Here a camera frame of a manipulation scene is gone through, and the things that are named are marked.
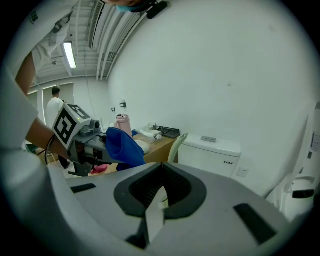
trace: wall socket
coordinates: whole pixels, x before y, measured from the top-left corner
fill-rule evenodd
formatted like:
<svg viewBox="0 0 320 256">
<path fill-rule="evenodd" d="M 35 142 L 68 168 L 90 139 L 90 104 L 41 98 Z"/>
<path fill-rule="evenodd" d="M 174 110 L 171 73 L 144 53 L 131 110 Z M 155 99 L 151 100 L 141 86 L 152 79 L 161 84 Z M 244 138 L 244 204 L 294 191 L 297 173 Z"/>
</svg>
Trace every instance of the wall socket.
<svg viewBox="0 0 320 256">
<path fill-rule="evenodd" d="M 236 173 L 237 176 L 245 178 L 247 177 L 249 170 L 248 169 L 244 169 L 242 167 L 239 168 L 238 172 Z"/>
</svg>

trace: window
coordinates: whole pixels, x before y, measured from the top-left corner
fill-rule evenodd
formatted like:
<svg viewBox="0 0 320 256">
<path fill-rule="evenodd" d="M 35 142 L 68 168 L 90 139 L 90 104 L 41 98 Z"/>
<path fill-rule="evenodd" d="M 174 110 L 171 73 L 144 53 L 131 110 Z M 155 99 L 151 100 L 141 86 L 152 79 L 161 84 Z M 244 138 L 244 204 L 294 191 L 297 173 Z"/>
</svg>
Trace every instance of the window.
<svg viewBox="0 0 320 256">
<path fill-rule="evenodd" d="M 49 88 L 44 89 L 43 92 L 43 111 L 44 111 L 44 119 L 47 119 L 47 106 L 49 101 L 52 99 L 52 88 L 54 86 L 51 86 Z M 60 87 L 60 98 L 67 104 L 74 104 L 74 84 L 73 83 L 65 83 L 58 85 Z"/>
<path fill-rule="evenodd" d="M 38 91 L 28 94 L 28 99 L 31 102 L 32 106 L 38 110 Z"/>
</svg>

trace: white toilet tank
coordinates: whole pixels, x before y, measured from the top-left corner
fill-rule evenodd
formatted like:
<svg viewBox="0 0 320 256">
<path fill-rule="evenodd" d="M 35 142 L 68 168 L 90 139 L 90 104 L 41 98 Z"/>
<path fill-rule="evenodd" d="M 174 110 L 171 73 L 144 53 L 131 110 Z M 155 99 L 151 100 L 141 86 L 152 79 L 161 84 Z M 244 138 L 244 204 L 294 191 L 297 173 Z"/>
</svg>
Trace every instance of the white toilet tank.
<svg viewBox="0 0 320 256">
<path fill-rule="evenodd" d="M 240 144 L 219 138 L 203 141 L 201 137 L 188 135 L 178 151 L 179 164 L 231 177 L 241 157 Z"/>
</svg>

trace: pink tumbler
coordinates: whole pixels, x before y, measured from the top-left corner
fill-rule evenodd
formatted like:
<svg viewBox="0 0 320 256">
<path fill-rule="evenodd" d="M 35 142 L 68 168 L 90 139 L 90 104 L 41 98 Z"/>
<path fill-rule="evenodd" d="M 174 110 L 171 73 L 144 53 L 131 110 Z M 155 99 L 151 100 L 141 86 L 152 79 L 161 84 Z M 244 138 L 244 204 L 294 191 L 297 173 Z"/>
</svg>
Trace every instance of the pink tumbler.
<svg viewBox="0 0 320 256">
<path fill-rule="evenodd" d="M 127 114 L 118 114 L 114 127 L 126 132 L 130 137 L 132 137 L 130 118 Z"/>
</svg>

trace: ceiling light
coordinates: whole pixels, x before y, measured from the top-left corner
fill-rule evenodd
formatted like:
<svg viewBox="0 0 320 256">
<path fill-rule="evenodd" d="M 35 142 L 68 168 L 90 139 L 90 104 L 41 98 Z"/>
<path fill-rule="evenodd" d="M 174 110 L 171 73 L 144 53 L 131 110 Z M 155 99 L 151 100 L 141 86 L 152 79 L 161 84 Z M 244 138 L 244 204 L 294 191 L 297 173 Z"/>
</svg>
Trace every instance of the ceiling light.
<svg viewBox="0 0 320 256">
<path fill-rule="evenodd" d="M 66 54 L 66 58 L 68 59 L 70 68 L 75 69 L 77 66 L 76 66 L 76 62 L 75 62 L 75 58 L 74 58 L 74 53 L 72 51 L 71 42 L 65 42 L 63 44 L 63 47 L 64 47 L 64 51 Z"/>
</svg>

